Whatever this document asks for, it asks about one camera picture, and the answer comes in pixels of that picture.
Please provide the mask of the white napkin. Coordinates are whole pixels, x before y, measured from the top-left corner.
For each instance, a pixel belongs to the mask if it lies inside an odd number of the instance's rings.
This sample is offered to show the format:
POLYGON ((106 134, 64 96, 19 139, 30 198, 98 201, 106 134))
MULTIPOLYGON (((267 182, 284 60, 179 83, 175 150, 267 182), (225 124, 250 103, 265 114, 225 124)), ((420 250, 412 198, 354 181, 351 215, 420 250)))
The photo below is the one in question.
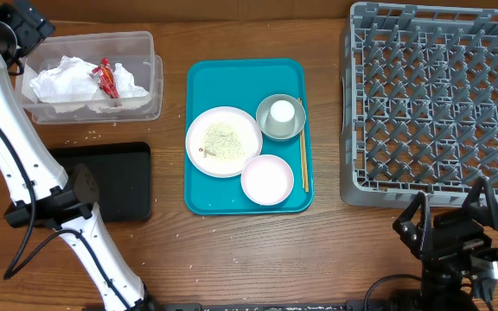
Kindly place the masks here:
POLYGON ((77 111, 99 90, 90 76, 95 67, 81 58, 63 56, 58 67, 41 71, 29 86, 42 103, 54 104, 57 113, 77 111))
POLYGON ((103 91, 97 90, 91 101, 103 99, 100 104, 88 104, 87 107, 97 113, 114 113, 119 111, 136 110, 148 104, 149 92, 135 84, 132 73, 127 71, 121 63, 115 64, 113 76, 117 83, 119 100, 110 100, 103 91))

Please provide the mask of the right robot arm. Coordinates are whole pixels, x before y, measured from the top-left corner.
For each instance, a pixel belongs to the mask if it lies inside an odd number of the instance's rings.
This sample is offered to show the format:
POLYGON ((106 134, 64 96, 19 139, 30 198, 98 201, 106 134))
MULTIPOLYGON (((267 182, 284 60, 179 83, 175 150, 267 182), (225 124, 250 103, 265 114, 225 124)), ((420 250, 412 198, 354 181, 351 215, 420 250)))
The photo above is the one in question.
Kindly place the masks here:
POLYGON ((484 177, 458 209, 431 214, 426 193, 420 191, 393 222, 393 229, 422 264, 421 290, 406 309, 476 310, 480 298, 492 309, 498 281, 498 248, 484 232, 498 231, 498 203, 484 177))

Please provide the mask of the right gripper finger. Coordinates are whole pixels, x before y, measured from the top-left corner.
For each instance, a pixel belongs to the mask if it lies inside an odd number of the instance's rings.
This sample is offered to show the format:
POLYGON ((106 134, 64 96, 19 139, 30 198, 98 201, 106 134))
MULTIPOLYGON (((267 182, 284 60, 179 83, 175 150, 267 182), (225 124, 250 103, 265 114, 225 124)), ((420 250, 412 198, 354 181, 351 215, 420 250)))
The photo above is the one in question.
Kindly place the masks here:
POLYGON ((463 210, 482 226, 498 231, 498 203, 488 179, 480 176, 463 203, 463 210))
POLYGON ((431 209, 424 192, 419 191, 396 218, 393 229, 417 259, 431 253, 431 209))

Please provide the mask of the red sauce packet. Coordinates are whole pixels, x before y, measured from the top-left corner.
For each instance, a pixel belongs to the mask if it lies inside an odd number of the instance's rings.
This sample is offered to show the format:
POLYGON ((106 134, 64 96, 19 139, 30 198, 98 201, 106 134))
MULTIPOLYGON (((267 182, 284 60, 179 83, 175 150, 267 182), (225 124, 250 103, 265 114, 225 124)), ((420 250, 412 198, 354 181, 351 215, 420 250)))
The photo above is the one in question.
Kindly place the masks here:
POLYGON ((109 98, 119 98, 116 81, 107 58, 101 60, 99 65, 90 72, 90 76, 95 80, 99 89, 109 98))

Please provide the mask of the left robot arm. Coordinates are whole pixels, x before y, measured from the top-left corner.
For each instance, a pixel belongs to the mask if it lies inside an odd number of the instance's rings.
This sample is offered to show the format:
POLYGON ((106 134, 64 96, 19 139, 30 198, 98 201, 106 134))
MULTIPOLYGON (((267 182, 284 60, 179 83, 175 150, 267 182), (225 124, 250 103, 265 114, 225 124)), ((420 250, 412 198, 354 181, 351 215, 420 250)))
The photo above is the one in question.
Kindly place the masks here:
POLYGON ((35 227, 52 229, 42 242, 62 238, 84 266, 107 310, 156 310, 143 281, 121 256, 99 211, 99 188, 84 164, 64 169, 49 153, 17 103, 10 71, 55 31, 28 1, 0 5, 0 172, 12 204, 8 223, 27 231, 4 272, 10 279, 26 266, 23 254, 35 227))

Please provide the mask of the white cup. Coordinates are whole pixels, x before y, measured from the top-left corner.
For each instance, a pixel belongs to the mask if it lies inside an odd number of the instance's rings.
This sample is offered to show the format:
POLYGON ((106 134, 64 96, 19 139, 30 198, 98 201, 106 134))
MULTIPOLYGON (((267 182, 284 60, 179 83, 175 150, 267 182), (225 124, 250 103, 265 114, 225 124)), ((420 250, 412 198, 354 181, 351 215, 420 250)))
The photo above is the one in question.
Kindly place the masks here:
POLYGON ((295 108, 287 100, 275 101, 265 120, 265 128, 270 136, 290 136, 295 128, 295 108))

